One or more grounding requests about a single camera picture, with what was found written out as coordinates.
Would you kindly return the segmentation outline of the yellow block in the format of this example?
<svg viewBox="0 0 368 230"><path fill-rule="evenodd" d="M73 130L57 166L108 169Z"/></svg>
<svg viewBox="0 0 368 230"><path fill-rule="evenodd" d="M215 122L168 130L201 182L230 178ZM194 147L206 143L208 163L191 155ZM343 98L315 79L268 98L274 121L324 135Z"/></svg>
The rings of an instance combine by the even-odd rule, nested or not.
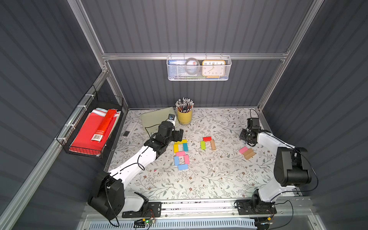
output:
<svg viewBox="0 0 368 230"><path fill-rule="evenodd" d="M185 144L187 143L187 140L177 141L175 144Z"/></svg>
<svg viewBox="0 0 368 230"><path fill-rule="evenodd" d="M173 151L174 151L174 153L179 152L179 145L178 144L174 144Z"/></svg>

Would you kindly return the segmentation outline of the long pink block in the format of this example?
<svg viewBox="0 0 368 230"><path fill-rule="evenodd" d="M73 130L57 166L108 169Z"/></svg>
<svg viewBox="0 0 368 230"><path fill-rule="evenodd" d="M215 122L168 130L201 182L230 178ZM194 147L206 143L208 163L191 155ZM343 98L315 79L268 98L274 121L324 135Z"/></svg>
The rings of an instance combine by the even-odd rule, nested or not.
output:
<svg viewBox="0 0 368 230"><path fill-rule="evenodd" d="M244 154L245 152L247 152L248 151L248 148L245 146L245 147L243 147L243 148L241 148L240 150L239 150L239 153L240 154Z"/></svg>

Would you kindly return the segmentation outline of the natural wood block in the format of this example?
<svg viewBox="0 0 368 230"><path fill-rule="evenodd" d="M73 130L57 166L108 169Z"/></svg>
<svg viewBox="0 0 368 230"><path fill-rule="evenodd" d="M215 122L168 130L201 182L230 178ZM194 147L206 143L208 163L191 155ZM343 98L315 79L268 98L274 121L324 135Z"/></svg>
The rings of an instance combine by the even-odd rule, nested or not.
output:
<svg viewBox="0 0 368 230"><path fill-rule="evenodd" d="M253 154L249 154L248 156L245 157L246 160L251 159L252 157L255 156L255 152Z"/></svg>
<svg viewBox="0 0 368 230"><path fill-rule="evenodd" d="M214 140L211 140L211 141L210 141L210 144L211 144L211 149L212 149L212 150L216 150L216 145L215 145Z"/></svg>
<svg viewBox="0 0 368 230"><path fill-rule="evenodd" d="M248 150L246 150L244 153L243 153L243 156L244 157L246 157L246 156L248 156L249 154L253 154L254 153L254 151L252 150L252 149L248 149Z"/></svg>

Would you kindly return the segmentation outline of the light blue block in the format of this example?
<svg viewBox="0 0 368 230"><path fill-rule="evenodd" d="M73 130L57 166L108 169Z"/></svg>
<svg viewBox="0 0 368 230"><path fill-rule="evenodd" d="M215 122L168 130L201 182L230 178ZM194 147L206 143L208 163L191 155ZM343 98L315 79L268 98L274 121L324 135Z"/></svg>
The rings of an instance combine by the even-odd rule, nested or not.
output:
<svg viewBox="0 0 368 230"><path fill-rule="evenodd" d="M175 164L175 166L179 166L180 165L179 157L178 156L174 156L174 164Z"/></svg>
<svg viewBox="0 0 368 230"><path fill-rule="evenodd" d="M187 164L182 164L178 166L178 170L187 170L188 169L188 165Z"/></svg>

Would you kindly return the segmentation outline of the lime green block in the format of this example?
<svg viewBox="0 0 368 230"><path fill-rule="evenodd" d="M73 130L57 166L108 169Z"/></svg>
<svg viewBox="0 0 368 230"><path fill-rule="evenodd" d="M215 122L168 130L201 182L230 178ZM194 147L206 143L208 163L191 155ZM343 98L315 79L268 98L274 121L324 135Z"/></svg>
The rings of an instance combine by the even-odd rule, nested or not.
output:
<svg viewBox="0 0 368 230"><path fill-rule="evenodd" d="M205 150L205 149L206 149L206 144L205 144L205 142L204 142L204 141L201 141L201 142L200 142L200 146L201 146L201 149L202 149L202 150Z"/></svg>

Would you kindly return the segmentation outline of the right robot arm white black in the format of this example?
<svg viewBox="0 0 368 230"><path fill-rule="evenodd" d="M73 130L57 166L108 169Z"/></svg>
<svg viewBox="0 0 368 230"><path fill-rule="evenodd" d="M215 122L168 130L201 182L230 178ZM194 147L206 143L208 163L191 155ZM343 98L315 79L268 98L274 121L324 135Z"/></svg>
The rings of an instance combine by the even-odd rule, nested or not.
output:
<svg viewBox="0 0 368 230"><path fill-rule="evenodd" d="M252 199L255 203L271 203L279 195L311 182L308 161L303 157L307 150L287 144L270 131L261 129L259 118L247 119L247 127L242 129L240 139L252 147L260 144L276 154L274 177L254 192Z"/></svg>

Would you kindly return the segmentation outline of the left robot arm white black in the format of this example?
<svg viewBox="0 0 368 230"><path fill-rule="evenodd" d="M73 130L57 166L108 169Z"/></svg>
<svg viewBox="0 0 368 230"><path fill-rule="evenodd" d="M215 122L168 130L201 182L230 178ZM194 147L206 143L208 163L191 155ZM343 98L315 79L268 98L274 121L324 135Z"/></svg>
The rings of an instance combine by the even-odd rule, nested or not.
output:
<svg viewBox="0 0 368 230"><path fill-rule="evenodd" d="M116 169L100 172L92 185L88 205L109 221L117 219L122 211L139 212L147 198L140 193L126 193L126 187L139 172L165 153L171 142L183 139L184 131L175 129L175 121L175 115L169 114L133 157Z"/></svg>

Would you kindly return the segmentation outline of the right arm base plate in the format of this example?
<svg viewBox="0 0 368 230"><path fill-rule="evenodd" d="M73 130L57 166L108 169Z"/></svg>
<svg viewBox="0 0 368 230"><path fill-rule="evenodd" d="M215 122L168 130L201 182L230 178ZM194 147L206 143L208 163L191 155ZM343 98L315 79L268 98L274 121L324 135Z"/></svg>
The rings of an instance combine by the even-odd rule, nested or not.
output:
<svg viewBox="0 0 368 230"><path fill-rule="evenodd" d="M271 215L277 214L275 205L272 202L255 201L251 199L238 199L234 202L234 207L239 215Z"/></svg>

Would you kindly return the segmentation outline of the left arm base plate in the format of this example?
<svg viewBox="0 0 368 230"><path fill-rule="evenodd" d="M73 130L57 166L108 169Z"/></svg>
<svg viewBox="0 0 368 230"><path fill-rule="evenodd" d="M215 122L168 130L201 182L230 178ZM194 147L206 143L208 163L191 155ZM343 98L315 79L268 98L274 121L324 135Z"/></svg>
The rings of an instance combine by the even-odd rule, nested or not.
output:
<svg viewBox="0 0 368 230"><path fill-rule="evenodd" d="M145 202L139 211L126 211L122 213L122 218L151 218L160 217L162 202Z"/></svg>

